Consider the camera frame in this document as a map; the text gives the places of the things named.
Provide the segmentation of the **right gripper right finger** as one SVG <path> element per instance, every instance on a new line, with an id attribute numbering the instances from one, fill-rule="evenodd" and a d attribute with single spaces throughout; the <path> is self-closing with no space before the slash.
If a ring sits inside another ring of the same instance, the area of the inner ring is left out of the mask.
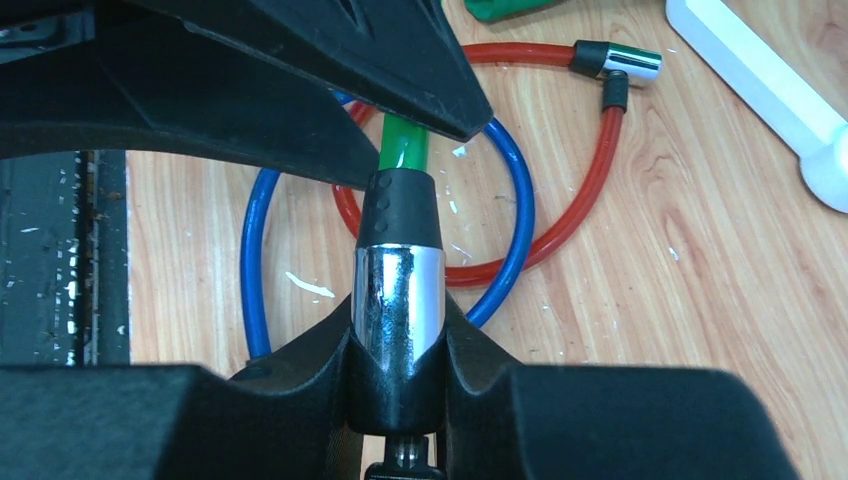
<path id="1" fill-rule="evenodd" d="M 451 479 L 794 479 L 766 408 L 704 368 L 524 364 L 446 305 Z"/>

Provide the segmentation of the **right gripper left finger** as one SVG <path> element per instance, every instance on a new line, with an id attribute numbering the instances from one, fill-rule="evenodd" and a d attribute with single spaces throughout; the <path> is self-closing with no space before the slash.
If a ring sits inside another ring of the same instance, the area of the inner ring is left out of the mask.
<path id="1" fill-rule="evenodd" d="M 350 479 L 350 305 L 231 379 L 198 365 L 1 371 L 5 479 Z"/>

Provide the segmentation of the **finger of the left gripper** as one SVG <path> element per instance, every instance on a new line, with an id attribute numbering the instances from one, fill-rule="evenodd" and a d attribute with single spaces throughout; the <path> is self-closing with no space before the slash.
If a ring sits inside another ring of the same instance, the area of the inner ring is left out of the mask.
<path id="1" fill-rule="evenodd" d="M 1 155 L 174 153 L 362 189 L 374 145 L 325 87 L 121 1 L 5 1 Z"/>
<path id="2" fill-rule="evenodd" d="M 455 140 L 494 116 L 439 1 L 139 5 Z"/>

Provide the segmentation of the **blue cable lock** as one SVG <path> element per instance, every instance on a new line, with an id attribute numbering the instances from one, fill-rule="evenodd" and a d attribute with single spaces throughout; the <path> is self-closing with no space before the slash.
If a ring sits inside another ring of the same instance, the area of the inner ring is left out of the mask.
<path id="1" fill-rule="evenodd" d="M 496 268 L 489 287 L 467 314 L 476 327 L 483 327 L 511 293 L 530 254 L 535 228 L 535 200 L 532 177 L 520 148 L 508 130 L 496 119 L 484 127 L 484 134 L 501 155 L 516 194 L 516 219 L 509 249 Z M 427 168 L 429 134 L 395 115 L 384 118 L 379 168 Z M 261 169 L 253 184 L 242 227 L 239 258 L 241 309 L 248 356 L 257 360 L 271 353 L 271 343 L 263 296 L 262 249 L 265 222 L 280 173 Z"/>

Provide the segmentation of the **green cable lock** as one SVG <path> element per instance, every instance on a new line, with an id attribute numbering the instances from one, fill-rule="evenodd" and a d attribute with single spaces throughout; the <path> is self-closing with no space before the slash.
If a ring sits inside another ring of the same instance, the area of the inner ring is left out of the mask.
<path id="1" fill-rule="evenodd" d="M 348 401 L 352 429 L 385 439 L 368 479 L 442 479 L 428 434 L 444 420 L 445 253 L 428 133 L 384 118 L 354 252 Z"/>

